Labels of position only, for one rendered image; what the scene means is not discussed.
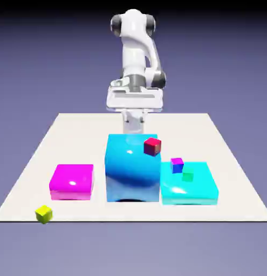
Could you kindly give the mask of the large blue box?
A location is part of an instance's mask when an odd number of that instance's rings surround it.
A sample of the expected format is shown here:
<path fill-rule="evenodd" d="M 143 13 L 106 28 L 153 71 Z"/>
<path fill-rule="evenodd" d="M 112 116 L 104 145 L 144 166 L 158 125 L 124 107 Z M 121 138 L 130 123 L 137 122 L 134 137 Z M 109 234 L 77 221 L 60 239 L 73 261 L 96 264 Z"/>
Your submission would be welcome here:
<path fill-rule="evenodd" d="M 158 202 L 161 154 L 144 152 L 145 141 L 157 134 L 109 134 L 105 152 L 106 198 Z"/>

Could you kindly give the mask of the small yellow cube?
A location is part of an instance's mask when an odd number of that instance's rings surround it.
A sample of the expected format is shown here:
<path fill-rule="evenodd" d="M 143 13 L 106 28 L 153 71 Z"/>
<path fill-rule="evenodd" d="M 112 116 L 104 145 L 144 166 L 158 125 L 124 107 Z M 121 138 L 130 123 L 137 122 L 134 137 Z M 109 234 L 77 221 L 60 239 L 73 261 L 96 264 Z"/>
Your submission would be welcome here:
<path fill-rule="evenodd" d="M 42 224 L 48 223 L 53 216 L 52 209 L 46 205 L 39 207 L 35 211 L 35 214 L 36 214 L 36 219 Z"/>

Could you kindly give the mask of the small green cube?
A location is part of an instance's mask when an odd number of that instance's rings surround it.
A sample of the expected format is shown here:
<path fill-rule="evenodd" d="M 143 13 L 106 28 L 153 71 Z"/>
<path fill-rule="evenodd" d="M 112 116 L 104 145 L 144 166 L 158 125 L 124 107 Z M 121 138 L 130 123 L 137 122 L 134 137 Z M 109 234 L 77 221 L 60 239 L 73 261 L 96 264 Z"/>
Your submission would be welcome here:
<path fill-rule="evenodd" d="M 185 182 L 192 182 L 194 179 L 194 169 L 192 167 L 183 167 L 182 180 Z"/>

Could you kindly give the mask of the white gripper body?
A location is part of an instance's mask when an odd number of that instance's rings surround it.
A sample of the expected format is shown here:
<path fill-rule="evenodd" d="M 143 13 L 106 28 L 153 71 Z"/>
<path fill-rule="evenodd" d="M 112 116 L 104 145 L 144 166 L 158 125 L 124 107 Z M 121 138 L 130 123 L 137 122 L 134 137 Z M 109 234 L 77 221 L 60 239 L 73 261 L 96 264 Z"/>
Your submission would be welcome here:
<path fill-rule="evenodd" d="M 106 106 L 114 111 L 124 109 L 159 111 L 163 108 L 163 91 L 141 87 L 140 92 L 131 92 L 128 87 L 109 87 Z"/>

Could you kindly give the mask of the large magenta box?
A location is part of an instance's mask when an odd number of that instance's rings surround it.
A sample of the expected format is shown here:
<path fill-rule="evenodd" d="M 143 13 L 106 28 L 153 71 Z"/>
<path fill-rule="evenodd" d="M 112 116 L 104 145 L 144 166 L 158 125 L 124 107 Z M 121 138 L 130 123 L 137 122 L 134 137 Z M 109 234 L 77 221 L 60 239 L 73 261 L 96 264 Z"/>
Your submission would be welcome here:
<path fill-rule="evenodd" d="M 93 164 L 59 164 L 49 182 L 51 199 L 90 200 L 93 182 Z"/>

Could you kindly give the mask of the small red cube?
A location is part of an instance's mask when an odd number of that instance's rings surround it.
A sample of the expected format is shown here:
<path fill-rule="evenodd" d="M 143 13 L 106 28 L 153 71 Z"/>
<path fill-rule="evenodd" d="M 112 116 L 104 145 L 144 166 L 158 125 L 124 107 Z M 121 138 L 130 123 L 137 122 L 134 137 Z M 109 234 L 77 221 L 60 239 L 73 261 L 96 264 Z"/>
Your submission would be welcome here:
<path fill-rule="evenodd" d="M 149 137 L 144 141 L 143 152 L 150 156 L 156 156 L 161 152 L 161 145 L 161 140 L 154 137 Z"/>

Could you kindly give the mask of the small blue cube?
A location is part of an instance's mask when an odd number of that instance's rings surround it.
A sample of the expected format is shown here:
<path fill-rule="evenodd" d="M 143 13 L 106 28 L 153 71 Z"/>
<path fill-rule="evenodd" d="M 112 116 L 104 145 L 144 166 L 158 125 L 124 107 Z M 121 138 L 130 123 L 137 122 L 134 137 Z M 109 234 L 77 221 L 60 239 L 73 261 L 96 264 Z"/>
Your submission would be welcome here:
<path fill-rule="evenodd" d="M 184 161 L 182 160 L 182 158 L 171 158 L 170 163 L 173 174 L 182 173 L 182 169 L 184 166 Z"/>

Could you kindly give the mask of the large cyan box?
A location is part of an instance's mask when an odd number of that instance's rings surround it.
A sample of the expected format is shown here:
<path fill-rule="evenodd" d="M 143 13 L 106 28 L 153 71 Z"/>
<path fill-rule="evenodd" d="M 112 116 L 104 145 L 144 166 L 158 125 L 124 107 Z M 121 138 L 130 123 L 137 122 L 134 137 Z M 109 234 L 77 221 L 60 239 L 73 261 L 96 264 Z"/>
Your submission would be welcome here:
<path fill-rule="evenodd" d="M 216 205 L 219 191 L 206 162 L 186 162 L 194 169 L 192 182 L 182 180 L 182 173 L 173 174 L 170 162 L 161 164 L 161 198 L 165 205 Z"/>

